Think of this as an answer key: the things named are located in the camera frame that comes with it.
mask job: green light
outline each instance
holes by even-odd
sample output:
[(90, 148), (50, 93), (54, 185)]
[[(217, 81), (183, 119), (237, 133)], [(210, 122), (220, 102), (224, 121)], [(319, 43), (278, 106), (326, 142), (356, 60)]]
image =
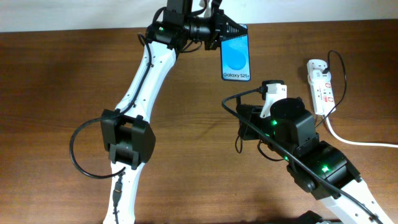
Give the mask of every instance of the green light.
[(322, 168), (322, 171), (323, 171), (323, 172), (328, 172), (329, 170), (330, 170), (330, 169), (329, 169), (328, 166), (326, 166), (326, 165), (323, 166), (323, 168)]

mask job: power strip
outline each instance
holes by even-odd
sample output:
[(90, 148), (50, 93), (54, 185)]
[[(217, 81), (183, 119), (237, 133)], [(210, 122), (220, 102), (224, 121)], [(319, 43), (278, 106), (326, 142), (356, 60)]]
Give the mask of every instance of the power strip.
[(328, 67), (325, 61), (311, 59), (307, 63), (308, 82), (311, 86), (312, 103), (315, 114), (326, 116), (335, 106), (335, 98), (331, 89), (331, 74), (322, 72)]

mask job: smartphone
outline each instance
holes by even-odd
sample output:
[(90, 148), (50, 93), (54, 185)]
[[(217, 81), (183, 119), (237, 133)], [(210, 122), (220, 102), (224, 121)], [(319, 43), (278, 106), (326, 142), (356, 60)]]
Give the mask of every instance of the smartphone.
[(248, 35), (221, 42), (221, 77), (227, 81), (250, 81)]

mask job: brown tabletop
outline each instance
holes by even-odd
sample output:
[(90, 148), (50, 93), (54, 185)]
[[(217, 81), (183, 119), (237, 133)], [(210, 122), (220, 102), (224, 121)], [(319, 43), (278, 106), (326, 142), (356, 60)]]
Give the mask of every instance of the brown tabletop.
[[(79, 124), (114, 109), (124, 96), (143, 53), (136, 34), (144, 31), (0, 34), (0, 223), (101, 223), (111, 181), (81, 175), (70, 162), (68, 144)], [(263, 158), (256, 141), (236, 153), (238, 120), (221, 100), (281, 79), (287, 95), (301, 97), (313, 112), (306, 63), (326, 60), (334, 49), (348, 72), (346, 98), (331, 116), (335, 131), (352, 141), (396, 143), (397, 40), (397, 20), (249, 25), (248, 83), (221, 80), (218, 50), (180, 55), (152, 110), (157, 141), (139, 181), (137, 222), (270, 221), (307, 210), (335, 218), (294, 184), (286, 162)], [(337, 57), (332, 64), (339, 99), (343, 74)], [(260, 95), (243, 100), (264, 103)], [(398, 223), (398, 149), (352, 146), (324, 126), (317, 131), (346, 154)], [(110, 173), (99, 124), (81, 132), (75, 150), (85, 169)]]

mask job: white wall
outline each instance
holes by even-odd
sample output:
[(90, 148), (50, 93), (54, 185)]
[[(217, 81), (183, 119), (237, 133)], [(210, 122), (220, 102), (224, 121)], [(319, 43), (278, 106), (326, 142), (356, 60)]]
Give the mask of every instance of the white wall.
[[(166, 2), (0, 0), (0, 32), (147, 27)], [(224, 0), (221, 8), (239, 23), (398, 18), (398, 0)]]

